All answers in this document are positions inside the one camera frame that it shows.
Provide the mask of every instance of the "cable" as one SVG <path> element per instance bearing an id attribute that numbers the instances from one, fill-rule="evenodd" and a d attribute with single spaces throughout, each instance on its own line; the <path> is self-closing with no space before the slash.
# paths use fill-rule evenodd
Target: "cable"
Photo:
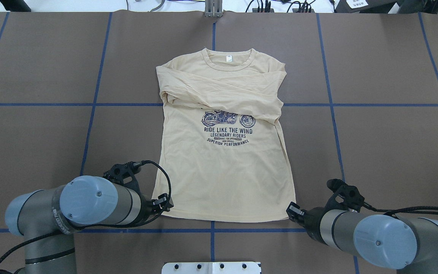
<path id="1" fill-rule="evenodd" d="M 16 251 L 17 249 L 19 249 L 19 248 L 21 248 L 21 247 L 24 247 L 25 245 L 31 244 L 31 243 L 33 243 L 33 242 L 39 241 L 39 240 L 41 240 L 41 239 L 48 238 L 48 237 L 51 237 L 51 236 L 56 236 L 56 235 L 59 235 L 59 234 L 62 234 L 62 232 L 60 232 L 60 231 L 58 230 L 58 231 L 55 231 L 55 232 L 52 232 L 52 233 L 48 233 L 48 234 L 44 234 L 44 235 L 42 235 L 42 236 L 35 237 L 35 238 L 30 239 L 30 240 L 28 240 L 28 241 L 24 241 L 23 243 L 21 243 L 21 244 L 15 246 L 15 247 L 13 247 L 13 248 L 11 248 L 11 249 L 8 250 L 3 256 L 1 256 L 1 258 L 0 258 L 0 264 L 3 262 L 3 260 L 5 260 L 5 259 L 6 259 L 11 253 L 13 253 L 14 251 Z"/>
<path id="2" fill-rule="evenodd" d="M 159 9 L 163 6 L 163 4 L 165 4 L 165 0 L 162 0 L 162 2 L 160 3 L 160 5 L 158 5 L 156 8 L 151 9 L 150 12 L 153 12 L 153 11 L 159 10 Z"/>
<path id="3" fill-rule="evenodd" d="M 249 7 L 251 6 L 251 4 L 254 2 L 254 0 L 251 0 L 251 2 L 249 3 L 249 5 L 248 5 L 248 7 L 246 8 L 246 11 L 245 12 L 248 12 L 248 10 L 249 10 Z"/>
<path id="4" fill-rule="evenodd" d="M 329 2 L 332 4 L 333 13 L 336 13 L 336 6 L 335 6 L 336 2 L 334 0 L 329 0 Z"/>
<path id="5" fill-rule="evenodd" d="M 406 208 L 400 208 L 397 210 L 390 210 L 387 211 L 384 215 L 392 216 L 396 213 L 419 213 L 421 210 L 438 210 L 438 206 L 414 206 L 414 207 L 406 207 Z M 428 213 L 427 211 L 424 211 L 427 214 L 434 214 L 438 215 L 438 212 L 431 212 Z"/>
<path id="6" fill-rule="evenodd" d="M 384 215 L 393 216 L 396 213 L 411 213 L 411 214 L 431 214 L 431 215 L 438 215 L 437 211 L 438 207 L 436 206 L 417 206 L 417 207 L 407 207 L 407 208 L 401 208 L 401 209 L 377 209 L 373 207 L 372 205 L 368 203 L 364 203 L 363 207 L 367 208 L 368 210 L 374 211 L 374 212 L 385 212 Z"/>
<path id="7" fill-rule="evenodd" d="M 287 9 L 287 12 L 290 11 L 290 8 L 292 7 L 293 4 L 297 3 L 298 4 L 298 9 L 300 10 L 300 5 L 302 5 L 302 3 L 300 3 L 300 1 L 293 1 L 292 3 L 290 3 L 290 6 Z"/>
<path id="8" fill-rule="evenodd" d="M 167 172 L 165 172 L 165 170 L 163 170 L 162 167 L 160 167 L 160 165 L 158 165 L 157 163 L 151 161 L 151 160 L 143 160 L 141 161 L 141 163 L 143 163 L 144 166 L 146 164 L 152 164 L 154 166 L 156 166 L 159 170 L 161 170 L 161 172 L 163 173 L 163 175 L 165 175 L 166 179 L 167 179 L 167 183 L 168 183 L 168 200 L 167 200 L 167 204 L 162 208 L 162 210 L 160 210 L 160 212 L 157 213 L 157 215 L 153 218 L 151 218 L 150 220 L 146 221 L 146 222 L 142 222 L 139 224 L 129 224 L 129 225 L 105 225 L 105 224 L 93 224 L 93 225 L 87 225 L 87 226 L 81 226 L 81 227 L 76 227 L 76 229 L 84 229 L 87 227 L 94 227 L 94 226 L 104 226 L 104 227 L 113 227 L 113 228 L 132 228 L 132 227 L 140 227 L 140 226 L 144 226 L 146 224 L 149 224 L 151 222 L 153 222 L 154 220 L 156 220 L 170 205 L 170 201 L 172 200 L 172 184 L 170 183 L 170 177 L 168 177 Z"/>

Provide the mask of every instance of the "white paper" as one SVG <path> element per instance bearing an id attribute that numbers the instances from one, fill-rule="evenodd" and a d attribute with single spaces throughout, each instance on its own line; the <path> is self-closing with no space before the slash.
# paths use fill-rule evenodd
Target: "white paper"
<path id="1" fill-rule="evenodd" d="M 356 9 L 368 5 L 366 0 L 346 0 L 346 2 L 348 3 L 349 7 L 351 7 L 351 9 Z"/>

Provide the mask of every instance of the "t-shirt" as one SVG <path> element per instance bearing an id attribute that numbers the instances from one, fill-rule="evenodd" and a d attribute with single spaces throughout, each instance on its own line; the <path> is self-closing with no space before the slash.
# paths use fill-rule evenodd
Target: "t-shirt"
<path id="1" fill-rule="evenodd" d="M 278 122 L 285 64 L 254 49 L 200 52 L 158 66 L 160 165 L 174 207 L 164 215 L 226 222 L 287 218 L 295 201 Z M 153 197 L 168 192 L 158 171 Z"/>

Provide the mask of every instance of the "white bracket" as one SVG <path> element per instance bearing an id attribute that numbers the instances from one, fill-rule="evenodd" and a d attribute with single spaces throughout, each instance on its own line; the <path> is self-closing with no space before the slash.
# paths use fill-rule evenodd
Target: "white bracket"
<path id="1" fill-rule="evenodd" d="M 222 0 L 205 0 L 205 17 L 222 17 Z"/>
<path id="2" fill-rule="evenodd" d="M 166 263 L 162 274 L 261 274 L 259 262 Z"/>

